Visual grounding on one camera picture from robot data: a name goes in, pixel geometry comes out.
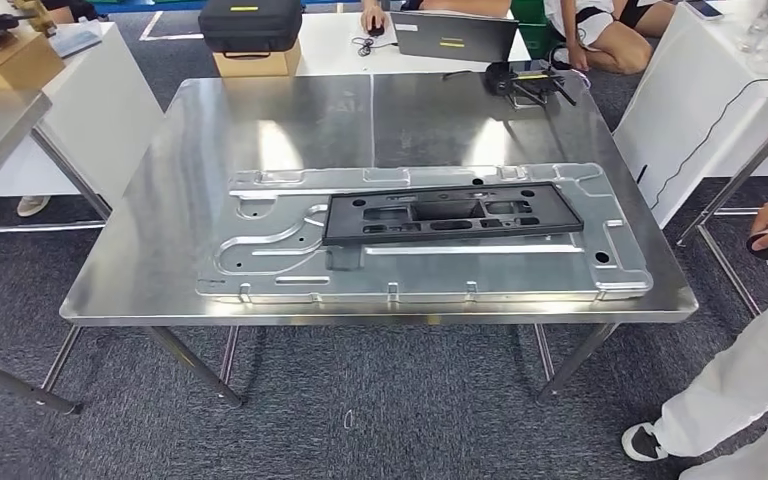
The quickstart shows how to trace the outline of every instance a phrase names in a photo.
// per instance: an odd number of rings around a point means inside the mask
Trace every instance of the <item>black carrying case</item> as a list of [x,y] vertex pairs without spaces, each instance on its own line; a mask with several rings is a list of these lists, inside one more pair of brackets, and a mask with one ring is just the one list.
[[204,41],[217,53],[286,52],[301,27],[299,0],[208,0],[199,13]]

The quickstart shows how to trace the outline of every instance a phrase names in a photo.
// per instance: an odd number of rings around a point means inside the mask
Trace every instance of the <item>white desk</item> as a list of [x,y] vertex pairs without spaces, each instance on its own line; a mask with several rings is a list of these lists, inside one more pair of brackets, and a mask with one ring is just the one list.
[[[103,23],[101,29],[102,42],[66,59],[66,68],[43,88],[52,107],[39,128],[115,208],[163,111],[118,27]],[[0,197],[77,193],[30,138],[0,170]]]
[[[304,16],[299,42],[302,60],[297,75],[356,75],[359,73],[428,73],[473,70],[483,72],[487,63],[413,57],[399,53],[399,47],[375,48],[367,57],[358,55],[360,45],[354,37],[366,37],[360,25],[360,13],[311,13]],[[395,42],[393,22],[379,37],[378,44]],[[522,35],[517,32],[511,46],[510,60],[529,60]]]
[[[747,0],[712,2],[725,18],[701,20],[679,4],[655,50],[614,140],[650,207],[667,179],[705,137],[726,103],[763,78],[736,47],[760,6]],[[751,85],[711,137],[669,180],[653,209],[663,228],[705,177],[731,177],[768,138],[768,82]],[[768,159],[755,172],[768,175]]]

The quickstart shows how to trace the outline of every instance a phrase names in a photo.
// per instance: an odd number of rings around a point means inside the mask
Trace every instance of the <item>computer mouse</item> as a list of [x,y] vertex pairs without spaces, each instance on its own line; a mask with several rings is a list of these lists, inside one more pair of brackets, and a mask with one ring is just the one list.
[[381,35],[384,35],[384,25],[378,25],[378,20],[373,18],[372,19],[372,28],[367,30],[367,32],[370,37],[380,37]]

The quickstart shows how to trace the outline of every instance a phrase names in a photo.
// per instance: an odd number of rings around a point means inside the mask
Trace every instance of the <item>cardboard box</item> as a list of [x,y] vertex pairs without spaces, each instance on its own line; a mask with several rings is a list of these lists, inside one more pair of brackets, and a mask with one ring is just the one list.
[[[240,55],[266,55],[263,52],[228,53],[228,57]],[[272,52],[266,58],[226,58],[221,53],[214,53],[213,60],[222,77],[282,77],[293,76],[302,58],[302,47],[296,40],[293,48],[286,52]]]
[[0,49],[0,89],[41,90],[63,70],[63,60],[48,39],[34,31],[17,31]]

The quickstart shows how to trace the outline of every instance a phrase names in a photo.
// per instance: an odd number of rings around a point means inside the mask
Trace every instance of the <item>laptop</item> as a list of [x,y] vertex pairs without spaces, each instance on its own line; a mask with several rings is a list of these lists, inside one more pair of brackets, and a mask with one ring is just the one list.
[[404,55],[475,62],[508,60],[519,22],[505,18],[431,13],[390,14]]

